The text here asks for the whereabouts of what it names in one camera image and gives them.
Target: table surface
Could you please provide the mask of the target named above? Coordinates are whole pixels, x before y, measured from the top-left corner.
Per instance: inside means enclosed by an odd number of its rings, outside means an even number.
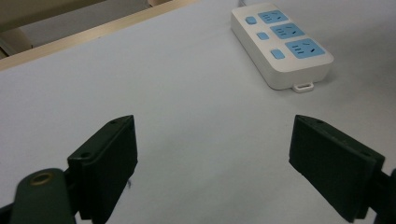
[[[396,2],[274,3],[334,56],[311,92],[266,85],[230,28],[230,0],[0,72],[0,205],[133,114],[139,163],[108,223],[346,223],[289,165],[293,120],[323,119],[386,156],[385,173],[396,167]]]

